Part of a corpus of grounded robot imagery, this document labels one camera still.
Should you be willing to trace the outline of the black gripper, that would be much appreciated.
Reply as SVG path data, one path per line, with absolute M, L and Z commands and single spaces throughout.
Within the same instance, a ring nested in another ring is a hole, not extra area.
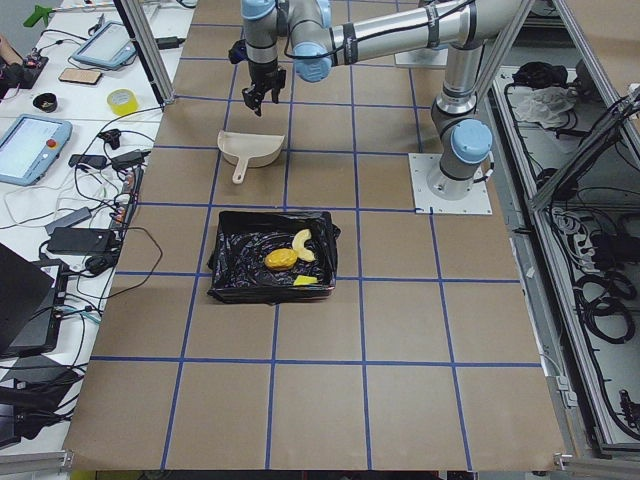
M 242 90 L 242 96 L 245 105 L 256 116 L 262 116 L 262 102 L 268 92 L 271 93 L 271 101 L 279 103 L 280 93 L 286 86 L 286 70 L 279 66 L 277 59 L 268 62 L 252 60 L 246 40 L 241 39 L 229 50 L 229 61 L 232 64 L 248 62 L 251 86 Z

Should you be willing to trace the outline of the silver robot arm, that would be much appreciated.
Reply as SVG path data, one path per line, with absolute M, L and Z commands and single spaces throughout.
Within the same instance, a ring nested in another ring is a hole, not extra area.
M 244 1 L 244 36 L 229 51 L 233 64 L 248 64 L 245 105 L 259 115 L 265 96 L 274 102 L 286 83 L 277 43 L 307 83 L 332 68 L 393 55 L 445 52 L 444 80 L 434 97 L 432 120 L 443 147 L 439 171 L 454 183 L 473 180 L 492 148 L 488 127 L 473 113 L 482 93 L 484 45 L 504 36 L 525 10 L 522 1 L 422 1 L 413 10 L 334 25 L 327 1 Z

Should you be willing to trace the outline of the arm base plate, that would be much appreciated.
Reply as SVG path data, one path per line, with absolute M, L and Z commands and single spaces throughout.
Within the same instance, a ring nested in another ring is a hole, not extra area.
M 447 64 L 448 48 L 420 48 L 416 50 L 396 53 L 395 65 L 400 68 L 423 68 L 444 70 Z
M 452 180 L 440 170 L 441 154 L 410 153 L 409 170 L 417 214 L 492 214 L 484 172 L 478 166 L 473 179 Z

